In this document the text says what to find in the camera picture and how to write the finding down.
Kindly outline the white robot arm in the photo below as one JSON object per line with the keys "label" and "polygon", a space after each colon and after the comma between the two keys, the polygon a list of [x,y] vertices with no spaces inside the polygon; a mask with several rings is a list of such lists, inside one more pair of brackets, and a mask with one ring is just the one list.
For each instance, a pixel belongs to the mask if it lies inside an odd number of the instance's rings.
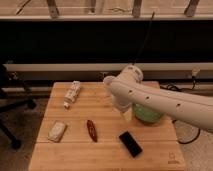
{"label": "white robot arm", "polygon": [[150,87],[142,79],[143,73],[135,65],[103,79],[120,112],[125,113],[132,104],[141,104],[213,133],[213,98]]}

